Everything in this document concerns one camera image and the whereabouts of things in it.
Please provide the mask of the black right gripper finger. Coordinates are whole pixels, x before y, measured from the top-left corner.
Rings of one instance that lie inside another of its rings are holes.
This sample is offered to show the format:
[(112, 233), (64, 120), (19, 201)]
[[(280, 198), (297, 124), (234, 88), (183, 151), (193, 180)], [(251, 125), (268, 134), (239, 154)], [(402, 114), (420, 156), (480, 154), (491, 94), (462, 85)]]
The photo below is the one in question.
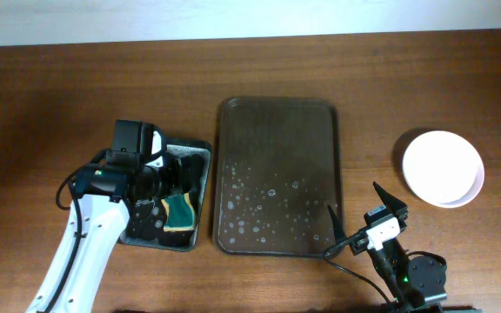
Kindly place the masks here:
[(339, 222), (337, 214), (335, 213), (333, 208), (330, 205), (328, 205), (327, 209), (328, 209), (330, 217), (331, 217), (335, 243), (340, 244), (347, 239), (347, 236), (345, 235), (344, 230), (343, 230), (343, 226)]
[(407, 204), (399, 200), (385, 189), (383, 189), (378, 183), (374, 182), (373, 187), (377, 192), (383, 205), (389, 209), (395, 216), (404, 216), (407, 214)]

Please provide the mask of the green yellow sponge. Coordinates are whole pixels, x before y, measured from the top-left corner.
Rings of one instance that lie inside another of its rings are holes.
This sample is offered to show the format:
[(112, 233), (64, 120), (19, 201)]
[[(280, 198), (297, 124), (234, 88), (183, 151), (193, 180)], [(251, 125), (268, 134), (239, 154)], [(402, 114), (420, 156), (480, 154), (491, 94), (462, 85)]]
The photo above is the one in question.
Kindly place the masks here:
[(195, 229), (196, 213), (189, 193), (166, 197), (161, 200), (161, 204), (166, 212), (164, 231), (178, 232)]

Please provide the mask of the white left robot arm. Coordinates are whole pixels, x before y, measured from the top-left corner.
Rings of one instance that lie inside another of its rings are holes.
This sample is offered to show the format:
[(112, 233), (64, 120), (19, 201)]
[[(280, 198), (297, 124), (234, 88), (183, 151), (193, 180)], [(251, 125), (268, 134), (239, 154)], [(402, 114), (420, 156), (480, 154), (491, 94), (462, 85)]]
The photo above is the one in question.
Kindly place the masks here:
[(114, 247), (194, 248), (210, 167), (206, 151), (176, 149), (151, 163), (113, 154), (68, 177), (68, 224), (28, 310), (89, 312)]

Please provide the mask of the large brown serving tray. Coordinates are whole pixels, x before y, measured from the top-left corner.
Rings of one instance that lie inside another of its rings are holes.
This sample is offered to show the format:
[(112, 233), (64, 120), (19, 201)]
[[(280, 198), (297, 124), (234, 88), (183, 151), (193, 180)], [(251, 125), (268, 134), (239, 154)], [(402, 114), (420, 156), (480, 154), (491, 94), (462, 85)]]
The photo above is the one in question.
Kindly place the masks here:
[(319, 258), (344, 218), (337, 111), (324, 100), (232, 97), (220, 109), (213, 238), (233, 256)]

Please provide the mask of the white plate back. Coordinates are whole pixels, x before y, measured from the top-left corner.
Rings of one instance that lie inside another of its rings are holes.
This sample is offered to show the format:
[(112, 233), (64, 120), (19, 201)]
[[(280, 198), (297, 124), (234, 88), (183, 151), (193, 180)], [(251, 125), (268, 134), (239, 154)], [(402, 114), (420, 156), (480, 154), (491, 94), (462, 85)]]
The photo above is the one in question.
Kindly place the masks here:
[(415, 137), (401, 161), (406, 184), (421, 200), (452, 209), (473, 201), (484, 186), (482, 157), (465, 138), (444, 130)]

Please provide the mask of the small black soapy tray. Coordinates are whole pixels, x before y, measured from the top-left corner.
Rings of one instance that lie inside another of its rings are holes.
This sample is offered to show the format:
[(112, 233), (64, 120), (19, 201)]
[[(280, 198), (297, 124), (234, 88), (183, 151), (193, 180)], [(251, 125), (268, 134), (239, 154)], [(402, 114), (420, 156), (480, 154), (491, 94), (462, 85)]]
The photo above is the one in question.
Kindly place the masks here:
[(166, 212), (161, 204), (163, 198), (133, 202), (130, 200), (129, 189), (130, 221), (118, 239), (121, 244), (180, 252), (188, 252), (194, 249), (210, 171), (212, 157), (211, 146), (205, 141), (172, 139), (167, 143), (164, 155), (158, 158), (154, 163), (149, 163), (147, 165), (154, 168), (165, 166), (167, 164), (165, 160), (166, 154), (172, 154), (174, 157), (186, 157), (196, 154), (204, 159), (201, 191), (196, 202), (191, 203), (196, 213), (195, 229), (178, 232), (164, 231), (163, 226), (166, 222)]

